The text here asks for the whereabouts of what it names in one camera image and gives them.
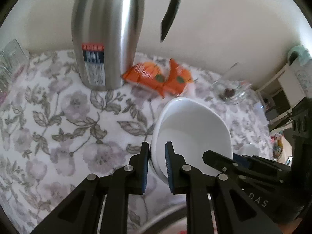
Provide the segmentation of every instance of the white cabinet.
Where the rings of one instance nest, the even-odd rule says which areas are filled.
[[[256,91],[261,98],[261,101],[264,106],[263,96],[269,96],[274,100],[274,106],[266,108],[267,117],[269,119],[269,125],[272,125],[279,120],[285,118],[292,112],[292,108],[295,107],[304,97],[305,93],[291,67],[286,64],[270,81],[264,84],[261,88]],[[276,101],[280,99],[278,94],[285,94],[287,101]]]

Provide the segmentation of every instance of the floral tablecloth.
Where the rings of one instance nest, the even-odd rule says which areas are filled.
[[[137,54],[168,68],[168,59]],[[269,131],[254,112],[252,91],[238,105],[213,94],[217,74],[190,69],[193,97],[227,124],[234,152],[253,143],[271,157]],[[80,81],[73,51],[32,55],[0,112],[0,205],[20,233],[29,233],[89,173],[111,174],[150,143],[165,99],[125,84],[94,92]],[[146,193],[129,197],[128,231],[135,232],[164,209],[185,202],[149,170]]]

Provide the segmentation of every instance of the thermos handle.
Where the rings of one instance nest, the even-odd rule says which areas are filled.
[[[180,0],[170,0],[169,7],[167,9],[166,15],[161,22],[161,42],[164,41],[167,36],[169,29],[174,21],[177,14],[177,10],[180,5]]]

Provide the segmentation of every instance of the glass cup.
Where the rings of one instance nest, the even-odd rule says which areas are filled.
[[[23,64],[27,64],[28,59],[24,54],[20,44],[17,40],[12,40],[4,49],[4,53],[11,65],[11,73]]]
[[[238,104],[246,98],[252,84],[241,78],[242,71],[242,65],[237,62],[213,83],[214,91],[222,100]]]
[[[0,50],[0,92],[6,92],[12,78],[12,67],[7,56]]]

